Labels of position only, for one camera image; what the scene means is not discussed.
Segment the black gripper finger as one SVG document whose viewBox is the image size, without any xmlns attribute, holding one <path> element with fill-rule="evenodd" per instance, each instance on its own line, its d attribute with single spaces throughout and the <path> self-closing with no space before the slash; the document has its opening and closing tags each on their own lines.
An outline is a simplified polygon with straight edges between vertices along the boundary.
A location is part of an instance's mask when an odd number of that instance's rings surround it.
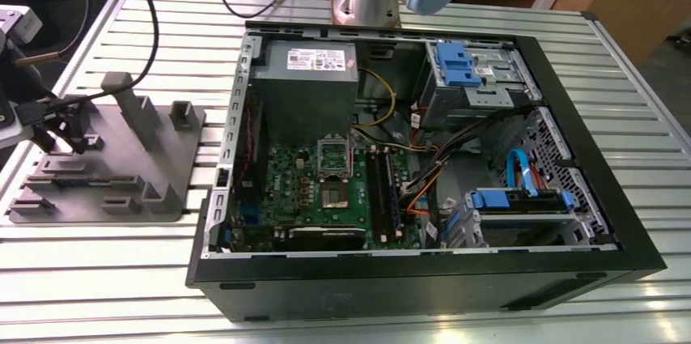
<svg viewBox="0 0 691 344">
<path fill-rule="evenodd" d="M 83 154 L 87 150 L 87 131 L 91 127 L 91 103 L 90 101 L 76 102 L 76 96 L 64 99 L 66 106 L 56 110 L 56 134 L 71 146 L 75 153 Z"/>
<path fill-rule="evenodd" d="M 32 127 L 32 132 L 34 132 L 31 141 L 34 142 L 35 145 L 39 146 L 39 148 L 42 149 L 42 151 L 46 154 L 50 154 L 55 148 L 55 143 L 56 143 L 56 140 L 55 140 L 54 136 L 51 135 L 50 129 L 46 127 L 46 125 L 43 123 L 38 123 L 38 124 L 32 125 L 31 127 Z"/>
</svg>

